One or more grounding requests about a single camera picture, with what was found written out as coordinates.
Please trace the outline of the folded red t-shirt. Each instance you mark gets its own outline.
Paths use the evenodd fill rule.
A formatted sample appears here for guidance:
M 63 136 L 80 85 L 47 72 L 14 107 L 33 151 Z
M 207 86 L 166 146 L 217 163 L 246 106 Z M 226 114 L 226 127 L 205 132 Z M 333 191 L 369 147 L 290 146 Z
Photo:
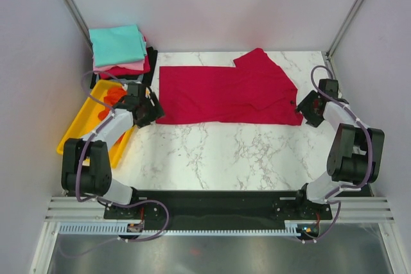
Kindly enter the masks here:
M 101 79 L 109 79 L 112 76 L 125 76 L 125 75 L 139 75 L 139 74 L 144 74 L 144 73 L 149 73 L 150 72 L 150 64 L 149 64 L 149 58 L 148 56 L 145 56 L 144 58 L 145 63 L 144 63 L 144 70 L 143 71 L 132 71 L 128 69 L 121 69 L 119 67 L 114 67 L 112 69 L 109 69 L 108 71 L 98 71 L 98 74 Z

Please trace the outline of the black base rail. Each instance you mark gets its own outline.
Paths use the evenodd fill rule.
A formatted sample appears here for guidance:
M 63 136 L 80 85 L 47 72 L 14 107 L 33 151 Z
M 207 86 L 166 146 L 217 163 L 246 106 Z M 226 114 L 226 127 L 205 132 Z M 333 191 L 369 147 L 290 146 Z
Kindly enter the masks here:
M 105 219 L 142 219 L 150 227 L 281 227 L 286 221 L 332 219 L 331 209 L 300 215 L 297 191 L 137 191 L 144 203 L 132 209 L 107 207 Z

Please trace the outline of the yellow plastic tray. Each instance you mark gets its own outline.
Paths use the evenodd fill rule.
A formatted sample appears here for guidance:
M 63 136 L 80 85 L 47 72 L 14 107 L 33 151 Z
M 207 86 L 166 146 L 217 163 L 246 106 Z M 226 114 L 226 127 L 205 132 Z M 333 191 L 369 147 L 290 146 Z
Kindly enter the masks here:
M 64 153 L 64 144 L 68 139 L 86 141 L 90 135 L 94 135 L 93 141 L 107 143 L 110 166 L 116 168 L 134 128 L 143 125 L 134 119 L 133 112 L 129 108 L 115 108 L 114 105 L 108 104 L 106 97 L 110 96 L 115 88 L 122 89 L 127 96 L 137 96 L 139 91 L 133 90 L 135 86 L 143 88 L 141 91 L 143 98 L 138 103 L 133 103 L 132 108 L 141 108 L 144 100 L 148 102 L 149 107 L 153 107 L 155 94 L 146 85 L 131 82 L 121 85 L 114 81 L 98 81 L 57 146 L 57 153 Z

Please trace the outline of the folded black t-shirt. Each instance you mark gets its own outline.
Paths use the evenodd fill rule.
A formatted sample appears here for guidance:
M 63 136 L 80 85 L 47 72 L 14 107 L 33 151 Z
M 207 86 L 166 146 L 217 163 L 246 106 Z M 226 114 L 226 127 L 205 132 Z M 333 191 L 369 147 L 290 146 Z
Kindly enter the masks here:
M 155 66 L 157 63 L 158 50 L 154 49 L 152 46 L 146 49 L 147 55 L 144 60 L 143 70 L 137 72 L 131 69 L 125 69 L 121 67 L 113 67 L 109 70 L 116 78 L 120 80 L 130 80 L 130 81 L 140 81 L 143 84 L 152 85 L 153 76 L 155 72 Z

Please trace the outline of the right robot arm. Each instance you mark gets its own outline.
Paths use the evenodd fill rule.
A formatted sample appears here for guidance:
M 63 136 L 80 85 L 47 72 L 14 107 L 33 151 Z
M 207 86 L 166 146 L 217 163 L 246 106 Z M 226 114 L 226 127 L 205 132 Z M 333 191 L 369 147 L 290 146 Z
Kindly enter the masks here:
M 359 191 L 379 174 L 385 134 L 359 120 L 338 90 L 336 80 L 321 79 L 297 106 L 308 125 L 316 128 L 326 121 L 335 130 L 325 172 L 297 191 L 296 205 L 304 218 L 328 211 L 337 195 Z

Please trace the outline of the folded pink t-shirt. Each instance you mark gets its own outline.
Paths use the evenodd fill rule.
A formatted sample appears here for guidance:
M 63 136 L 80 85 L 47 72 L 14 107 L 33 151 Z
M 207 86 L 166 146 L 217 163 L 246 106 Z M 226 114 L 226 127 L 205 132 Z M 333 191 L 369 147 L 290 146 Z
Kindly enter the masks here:
M 111 65 L 104 65 L 98 67 L 95 64 L 95 61 L 93 61 L 93 70 L 94 71 L 108 71 L 109 69 L 112 69 L 114 67 L 119 67 L 121 69 L 128 69 L 132 71 L 143 71 L 144 70 L 144 63 L 145 60 L 140 60 L 137 62 L 130 62 L 130 63 L 123 63 L 123 64 L 111 64 Z

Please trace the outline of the folded grey-blue t-shirt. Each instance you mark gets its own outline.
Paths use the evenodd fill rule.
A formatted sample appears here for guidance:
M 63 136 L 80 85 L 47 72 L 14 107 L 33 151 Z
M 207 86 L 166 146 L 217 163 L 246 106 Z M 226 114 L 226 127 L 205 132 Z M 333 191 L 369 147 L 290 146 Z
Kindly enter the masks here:
M 129 83 L 142 83 L 143 81 L 143 74 L 139 75 L 125 75 L 125 76 L 117 76 L 115 78 L 111 77 L 109 80 L 114 81 L 116 83 L 120 83 L 123 89 L 127 89 L 127 84 Z

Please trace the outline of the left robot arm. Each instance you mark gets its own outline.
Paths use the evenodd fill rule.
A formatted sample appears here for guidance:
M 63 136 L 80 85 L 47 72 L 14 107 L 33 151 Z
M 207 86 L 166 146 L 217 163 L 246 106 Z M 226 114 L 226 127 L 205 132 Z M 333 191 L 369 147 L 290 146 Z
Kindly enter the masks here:
M 109 151 L 130 129 L 143 128 L 164 116 L 155 92 L 143 83 L 128 83 L 113 105 L 93 96 L 108 114 L 89 133 L 64 143 L 61 184 L 77 202 L 95 199 L 120 209 L 140 207 L 137 190 L 113 179 Z

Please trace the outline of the orange t-shirt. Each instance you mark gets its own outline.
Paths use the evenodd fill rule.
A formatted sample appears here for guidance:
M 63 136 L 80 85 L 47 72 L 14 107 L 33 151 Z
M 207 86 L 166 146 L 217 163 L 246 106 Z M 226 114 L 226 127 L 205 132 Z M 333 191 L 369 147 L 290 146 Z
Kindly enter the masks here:
M 107 91 L 106 96 L 103 98 L 103 102 L 106 105 L 113 107 L 126 94 L 127 92 L 122 87 L 111 87 Z M 104 120 L 108 116 L 109 112 L 110 108 L 105 107 L 105 109 L 98 114 L 98 119 L 100 121 Z

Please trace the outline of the aluminium front rail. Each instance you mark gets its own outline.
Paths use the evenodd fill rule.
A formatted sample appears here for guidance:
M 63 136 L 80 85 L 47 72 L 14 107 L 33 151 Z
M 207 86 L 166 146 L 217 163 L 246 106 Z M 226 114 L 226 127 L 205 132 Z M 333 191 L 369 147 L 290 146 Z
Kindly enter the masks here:
M 394 216 L 386 198 L 341 197 L 339 223 L 393 223 Z M 94 200 L 79 203 L 75 197 L 53 197 L 45 222 L 106 222 L 104 208 Z

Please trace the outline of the right aluminium frame post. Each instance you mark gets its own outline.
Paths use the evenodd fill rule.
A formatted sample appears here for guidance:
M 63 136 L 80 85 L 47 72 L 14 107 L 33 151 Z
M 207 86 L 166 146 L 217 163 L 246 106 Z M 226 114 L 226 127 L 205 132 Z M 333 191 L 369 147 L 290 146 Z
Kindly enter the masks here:
M 354 21 L 354 18 L 357 16 L 358 12 L 360 11 L 360 8 L 364 4 L 365 0 L 354 0 L 353 4 L 351 5 L 345 19 L 343 20 L 343 23 L 341 27 L 339 28 L 337 34 L 335 35 L 330 47 L 328 50 L 324 53 L 327 59 L 331 59 L 333 55 L 335 54 L 338 46 L 340 45 L 346 31 L 350 27 L 351 23 Z

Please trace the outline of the crimson red t-shirt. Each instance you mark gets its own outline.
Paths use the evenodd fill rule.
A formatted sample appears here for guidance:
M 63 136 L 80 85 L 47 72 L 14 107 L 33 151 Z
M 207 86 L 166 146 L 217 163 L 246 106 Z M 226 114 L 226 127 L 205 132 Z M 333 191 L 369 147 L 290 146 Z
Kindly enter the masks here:
M 299 126 L 298 89 L 261 49 L 235 59 L 234 66 L 162 66 L 159 124 L 207 122 Z

